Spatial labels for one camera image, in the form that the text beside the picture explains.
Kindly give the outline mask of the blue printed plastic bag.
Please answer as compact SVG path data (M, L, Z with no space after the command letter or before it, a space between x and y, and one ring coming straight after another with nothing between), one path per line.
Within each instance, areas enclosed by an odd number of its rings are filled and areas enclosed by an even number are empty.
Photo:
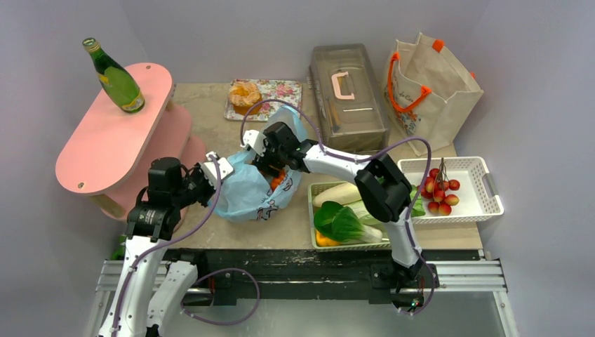
M227 158L234 172L222 184L215 213L232 222L269 220L277 211L286 208L302 180L302 173L284 168L285 176L272 188L265 177L251 164L256 153L240 150Z

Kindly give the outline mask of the white daikon radish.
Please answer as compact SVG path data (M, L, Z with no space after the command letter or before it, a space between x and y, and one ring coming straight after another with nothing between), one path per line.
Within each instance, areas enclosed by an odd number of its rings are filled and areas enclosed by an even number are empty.
M328 188L313 198L312 204L315 207L321 207L326 201L333 201L341 205L351 204L361 201L361 195L358 187L351 183L342 183Z

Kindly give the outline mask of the green bok choy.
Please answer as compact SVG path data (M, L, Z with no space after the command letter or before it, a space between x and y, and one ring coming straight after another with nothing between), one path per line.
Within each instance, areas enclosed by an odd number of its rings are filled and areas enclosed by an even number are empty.
M362 225L348 213L341 212L342 205L326 201L314 214L314 227L322 235L341 244L361 242L367 244L380 243L383 234L369 225Z

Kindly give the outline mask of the yellow bell pepper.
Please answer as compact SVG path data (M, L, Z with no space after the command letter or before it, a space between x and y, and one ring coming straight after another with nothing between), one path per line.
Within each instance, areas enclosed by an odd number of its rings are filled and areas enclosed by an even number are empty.
M341 243L322 235L318 230L315 231L316 245L321 247L340 246Z

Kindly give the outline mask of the napa cabbage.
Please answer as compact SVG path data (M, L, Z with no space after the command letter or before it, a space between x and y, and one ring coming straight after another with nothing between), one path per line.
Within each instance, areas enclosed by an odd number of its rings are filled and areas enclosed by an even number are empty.
M352 200L352 203L343 204L341 212L348 213L351 218L356 218L362 225L377 226L381 225L382 222L374 218L366 209L363 201L359 198L359 193L356 191L356 187L352 184L345 183L341 187L345 187L346 190L342 192L343 196L348 200ZM421 197L415 200L411 216L413 218L421 217L426 214Z

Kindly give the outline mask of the beige tote bag orange handles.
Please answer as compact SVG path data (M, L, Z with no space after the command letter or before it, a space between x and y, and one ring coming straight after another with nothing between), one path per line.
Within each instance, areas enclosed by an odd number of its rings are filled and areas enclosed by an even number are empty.
M419 33L413 43L397 40L382 85L391 117L421 156L430 148L451 145L483 95L474 73L457 59L444 41Z

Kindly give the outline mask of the red cherry bunch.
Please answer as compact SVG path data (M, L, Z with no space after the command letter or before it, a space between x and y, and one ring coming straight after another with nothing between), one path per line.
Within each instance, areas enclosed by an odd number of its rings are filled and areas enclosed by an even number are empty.
M453 209L460 203L457 193L461 189L461 182L450 177L449 173L450 169L443 157L437 167L429 170L424 183L417 186L432 216L451 216Z

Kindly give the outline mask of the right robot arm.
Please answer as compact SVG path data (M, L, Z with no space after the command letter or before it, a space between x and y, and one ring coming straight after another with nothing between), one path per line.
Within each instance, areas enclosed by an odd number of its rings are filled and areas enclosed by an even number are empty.
M256 166L265 173L290 168L333 176L357 186L366 210L383 223L392 248L392 271L380 279L400 289L421 277L422 249L410 215L413 186L388 154L348 154L314 140L298 140L283 122L275 122L264 131L245 132L243 143L256 152Z

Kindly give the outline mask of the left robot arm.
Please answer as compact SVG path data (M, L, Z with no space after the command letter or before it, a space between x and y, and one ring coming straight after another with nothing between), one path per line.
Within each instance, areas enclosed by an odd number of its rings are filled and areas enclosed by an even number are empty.
M192 204L213 209L211 199L218 198L223 180L233 171L215 152L192 168L174 157L151 163L148 185L127 216L123 267L99 336L164 336L186 290L209 278L207 265L181 260L170 265L161 286L155 287L181 210Z

